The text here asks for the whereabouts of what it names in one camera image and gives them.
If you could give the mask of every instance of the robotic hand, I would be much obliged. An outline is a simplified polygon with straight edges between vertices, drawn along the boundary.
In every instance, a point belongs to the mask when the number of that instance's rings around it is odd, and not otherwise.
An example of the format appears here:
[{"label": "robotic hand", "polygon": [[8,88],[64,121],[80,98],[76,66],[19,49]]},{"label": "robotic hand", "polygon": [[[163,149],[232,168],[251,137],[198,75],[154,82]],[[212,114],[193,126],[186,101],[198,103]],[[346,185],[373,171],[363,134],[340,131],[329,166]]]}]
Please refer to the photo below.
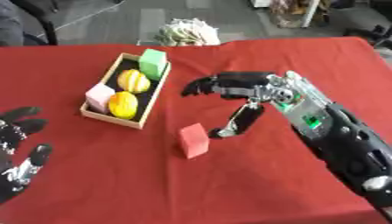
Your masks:
[{"label": "robotic hand", "polygon": [[21,165],[13,166],[11,162],[11,155],[20,143],[46,125],[46,120],[42,119],[22,120],[24,116],[35,116],[39,111],[39,108],[25,107],[0,115],[0,203],[20,194],[52,152],[51,146],[40,144]]},{"label": "robotic hand", "polygon": [[235,111],[226,127],[211,130],[210,137],[244,133],[263,113],[261,103],[269,102],[336,178],[392,223],[392,149],[364,122],[328,99],[307,79],[292,71],[284,77],[273,73],[227,72],[191,82],[182,95],[211,93],[247,102]]}]

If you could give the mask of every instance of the toy lemon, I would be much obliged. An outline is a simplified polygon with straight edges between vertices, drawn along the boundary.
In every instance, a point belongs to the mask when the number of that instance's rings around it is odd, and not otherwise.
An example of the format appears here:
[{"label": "toy lemon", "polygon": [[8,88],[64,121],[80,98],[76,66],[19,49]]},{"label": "toy lemon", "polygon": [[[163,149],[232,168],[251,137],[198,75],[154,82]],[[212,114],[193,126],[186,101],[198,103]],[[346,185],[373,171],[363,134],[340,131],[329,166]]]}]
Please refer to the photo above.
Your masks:
[{"label": "toy lemon", "polygon": [[117,78],[117,84],[123,90],[132,94],[145,92],[151,85],[147,77],[135,69],[123,71]]},{"label": "toy lemon", "polygon": [[132,119],[137,113],[137,98],[130,92],[119,92],[108,101],[110,112],[122,119]]}]

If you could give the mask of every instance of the green cube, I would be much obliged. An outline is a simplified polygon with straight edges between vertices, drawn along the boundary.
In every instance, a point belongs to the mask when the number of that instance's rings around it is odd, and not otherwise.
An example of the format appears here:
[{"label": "green cube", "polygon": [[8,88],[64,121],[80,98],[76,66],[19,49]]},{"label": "green cube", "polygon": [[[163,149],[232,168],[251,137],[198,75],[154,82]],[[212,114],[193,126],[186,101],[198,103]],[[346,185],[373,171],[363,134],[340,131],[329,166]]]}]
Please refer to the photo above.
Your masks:
[{"label": "green cube", "polygon": [[139,59],[140,71],[147,78],[159,81],[167,65],[166,52],[147,49]]}]

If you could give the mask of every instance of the cable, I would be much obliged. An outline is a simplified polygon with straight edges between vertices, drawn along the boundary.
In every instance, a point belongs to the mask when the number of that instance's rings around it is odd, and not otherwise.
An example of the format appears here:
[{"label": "cable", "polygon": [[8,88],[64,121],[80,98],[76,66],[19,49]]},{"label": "cable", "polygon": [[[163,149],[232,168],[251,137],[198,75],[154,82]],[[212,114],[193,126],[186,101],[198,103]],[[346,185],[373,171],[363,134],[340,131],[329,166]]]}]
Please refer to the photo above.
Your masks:
[{"label": "cable", "polygon": [[[77,23],[79,23],[79,22],[81,22],[81,21],[83,21],[83,20],[86,20],[86,19],[88,19],[88,18],[91,18],[91,17],[94,17],[94,16],[96,16],[96,15],[99,15],[99,14],[105,12],[105,11],[109,11],[109,10],[111,10],[111,9],[114,9],[115,7],[120,6],[120,5],[123,4],[123,3],[125,3],[125,1],[122,1],[122,2],[120,2],[120,3],[118,3],[118,4],[112,5],[112,6],[110,6],[110,7],[104,8],[104,9],[102,9],[102,10],[98,10],[97,12],[91,13],[91,14],[86,15],[86,16],[84,16],[84,17],[80,17],[80,18],[74,20],[73,22],[70,22],[70,23],[67,23],[67,24],[63,24],[63,25],[57,27],[57,28],[54,29],[54,30],[55,30],[55,31],[58,31],[58,30],[60,30],[60,29],[62,29],[62,28],[64,28],[64,27],[67,27],[67,26],[69,26],[69,25],[77,24]],[[44,32],[42,32],[42,33],[40,33],[39,35],[37,35],[37,38],[41,38],[41,37],[43,37],[43,36],[45,36],[45,33],[44,33]]]}]

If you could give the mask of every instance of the red tablecloth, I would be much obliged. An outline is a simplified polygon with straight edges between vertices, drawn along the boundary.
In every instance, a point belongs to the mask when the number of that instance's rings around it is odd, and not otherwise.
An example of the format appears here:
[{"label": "red tablecloth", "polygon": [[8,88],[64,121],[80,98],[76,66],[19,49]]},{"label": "red tablecloth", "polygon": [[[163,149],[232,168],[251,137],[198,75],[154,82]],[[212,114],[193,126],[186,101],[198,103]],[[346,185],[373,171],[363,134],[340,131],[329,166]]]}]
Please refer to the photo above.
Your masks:
[{"label": "red tablecloth", "polygon": [[172,71],[144,130],[82,117],[84,93],[119,53],[145,46],[1,48],[0,111],[36,105],[47,128],[23,144],[54,145],[22,195],[0,206],[5,224],[384,223],[292,133],[272,107],[243,136],[212,141],[186,160],[180,128],[221,126],[243,101],[181,98],[183,86],[224,70],[295,70],[392,143],[392,72],[357,38],[240,41],[162,47]]}]

